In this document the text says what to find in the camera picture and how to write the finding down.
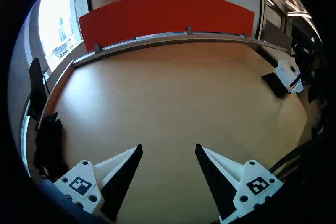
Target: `bright window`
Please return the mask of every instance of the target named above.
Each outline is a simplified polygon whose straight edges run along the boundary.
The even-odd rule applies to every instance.
[[[41,0],[39,36],[51,71],[81,42],[74,6],[75,0]]]

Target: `black chair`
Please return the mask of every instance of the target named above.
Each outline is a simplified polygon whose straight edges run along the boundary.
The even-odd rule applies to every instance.
[[[35,58],[29,67],[30,75],[30,106],[28,108],[28,116],[33,117],[38,122],[41,118],[43,108],[47,102],[47,96],[45,94],[45,87],[43,84],[43,74],[41,71],[41,65],[39,59]]]

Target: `red partition panel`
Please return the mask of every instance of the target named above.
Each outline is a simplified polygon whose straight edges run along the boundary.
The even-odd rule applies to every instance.
[[[87,51],[135,37],[194,31],[251,36],[254,13],[224,0],[121,0],[79,18]]]

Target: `black cable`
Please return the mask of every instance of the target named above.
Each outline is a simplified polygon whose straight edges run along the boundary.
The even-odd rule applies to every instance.
[[[48,88],[47,80],[46,80],[46,79],[45,79],[45,87],[47,88],[48,94],[50,94],[50,91],[49,91],[49,88]]]

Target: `desk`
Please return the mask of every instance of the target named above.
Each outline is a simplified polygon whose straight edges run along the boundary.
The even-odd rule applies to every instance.
[[[65,160],[99,163],[143,144],[118,223],[218,220],[195,144],[270,168],[294,149],[307,115],[296,94],[277,99],[274,68],[247,45],[186,43],[123,53],[79,67],[55,105]]]

